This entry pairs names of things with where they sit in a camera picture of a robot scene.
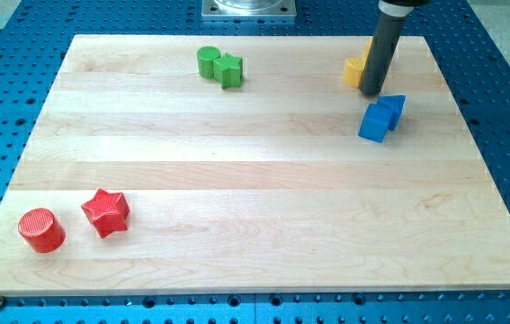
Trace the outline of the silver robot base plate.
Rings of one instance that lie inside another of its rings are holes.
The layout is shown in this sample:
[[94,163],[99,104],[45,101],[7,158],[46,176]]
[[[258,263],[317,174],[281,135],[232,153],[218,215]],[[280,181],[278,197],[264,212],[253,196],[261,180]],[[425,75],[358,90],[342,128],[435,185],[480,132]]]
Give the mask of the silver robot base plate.
[[204,19],[295,18],[295,0],[201,0]]

